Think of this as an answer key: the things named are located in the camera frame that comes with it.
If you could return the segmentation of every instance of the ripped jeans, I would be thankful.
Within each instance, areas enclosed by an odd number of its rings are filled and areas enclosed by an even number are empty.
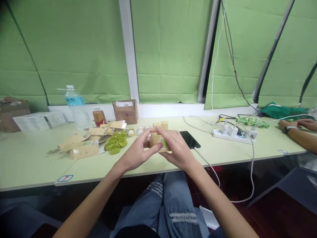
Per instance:
[[[124,227],[147,225],[160,237],[202,237],[183,171],[158,174],[119,219],[110,237]]]

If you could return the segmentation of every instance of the person's left hand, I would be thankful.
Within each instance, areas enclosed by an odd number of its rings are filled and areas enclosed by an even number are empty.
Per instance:
[[[157,130],[155,128],[150,128],[140,135],[123,154],[123,156],[121,156],[121,158],[115,163],[114,167],[124,174],[129,170],[136,169],[152,155],[157,153],[163,147],[162,143],[158,143],[148,150],[144,150],[144,148],[149,147],[150,138],[148,135],[152,132],[157,132]]]
[[[278,122],[278,126],[280,127],[281,130],[284,130],[284,128],[288,127],[288,126],[297,127],[297,122],[288,122],[288,121],[285,121],[285,120],[280,120]]]

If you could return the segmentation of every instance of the forearm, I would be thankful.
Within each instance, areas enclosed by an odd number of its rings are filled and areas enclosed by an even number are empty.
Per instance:
[[[287,135],[299,145],[317,155],[317,137],[296,128],[291,128]]]
[[[228,237],[258,237],[201,165],[196,165],[195,169],[187,173],[205,197],[221,228]]]
[[[117,186],[123,171],[114,166],[55,233],[56,237],[87,237]]]

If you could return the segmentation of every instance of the hand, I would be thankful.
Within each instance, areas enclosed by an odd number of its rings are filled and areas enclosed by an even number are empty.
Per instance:
[[[296,122],[299,126],[303,126],[311,131],[317,131],[317,122],[313,119],[299,119]]]
[[[142,165],[163,147],[162,143],[158,143],[150,149],[144,150],[144,148],[149,147],[150,138],[148,135],[152,132],[157,132],[157,130],[155,128],[147,129],[133,142],[130,148],[128,148],[123,156],[121,156],[121,158],[115,163],[114,168],[118,169],[122,175],[125,172],[134,170]]]
[[[169,147],[171,147],[172,149],[172,153],[160,153],[170,163],[184,170],[186,173],[188,173],[188,170],[194,168],[196,165],[201,166],[201,164],[192,154],[191,150],[189,149],[179,131],[164,131],[162,128],[156,129],[158,131],[158,134],[161,134],[163,136]]]
[[[278,122],[278,126],[280,127],[281,130],[284,130],[285,127],[288,127],[288,126],[295,126],[297,127],[297,122],[288,122],[288,121],[285,121],[285,120],[280,120]]]

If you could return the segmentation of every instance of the green window blind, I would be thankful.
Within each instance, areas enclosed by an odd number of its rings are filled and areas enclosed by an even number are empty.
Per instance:
[[[227,2],[227,17],[232,37],[234,64],[246,99],[252,93],[270,53],[289,0],[240,0]],[[215,45],[206,94],[205,109],[211,109],[212,71],[223,22],[220,9]],[[247,106],[238,88],[223,27],[214,70],[213,108]]]
[[[29,101],[32,112],[47,111],[43,87],[19,30],[5,5],[0,14],[0,98]]]
[[[66,104],[66,85],[86,103],[130,99],[117,0],[12,1],[50,105]]]
[[[141,103],[197,103],[211,0],[131,0]]]
[[[317,1],[295,1],[259,95],[259,106],[270,102],[299,105],[303,84],[317,61]],[[302,107],[317,106],[317,75],[312,77]]]

